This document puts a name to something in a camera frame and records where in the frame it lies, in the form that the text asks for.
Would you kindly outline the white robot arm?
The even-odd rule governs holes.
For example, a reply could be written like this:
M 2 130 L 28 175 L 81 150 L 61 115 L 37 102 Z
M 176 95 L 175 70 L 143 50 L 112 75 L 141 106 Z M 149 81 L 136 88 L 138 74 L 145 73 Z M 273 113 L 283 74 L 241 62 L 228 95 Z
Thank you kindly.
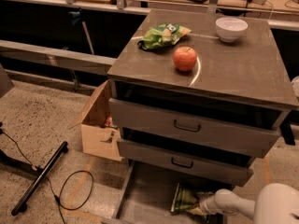
M 240 214 L 253 224 L 299 224 L 299 191 L 279 183 L 262 188 L 255 201 L 219 189 L 201 198 L 199 206 L 206 214 Z

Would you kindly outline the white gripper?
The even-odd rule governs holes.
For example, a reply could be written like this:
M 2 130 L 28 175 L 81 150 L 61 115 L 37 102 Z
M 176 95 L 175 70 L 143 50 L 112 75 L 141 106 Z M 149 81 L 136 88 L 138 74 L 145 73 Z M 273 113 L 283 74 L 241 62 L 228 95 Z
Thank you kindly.
M 214 194 L 204 194 L 200 197 L 199 206 L 205 214 L 216 215 L 221 212 L 217 206 Z

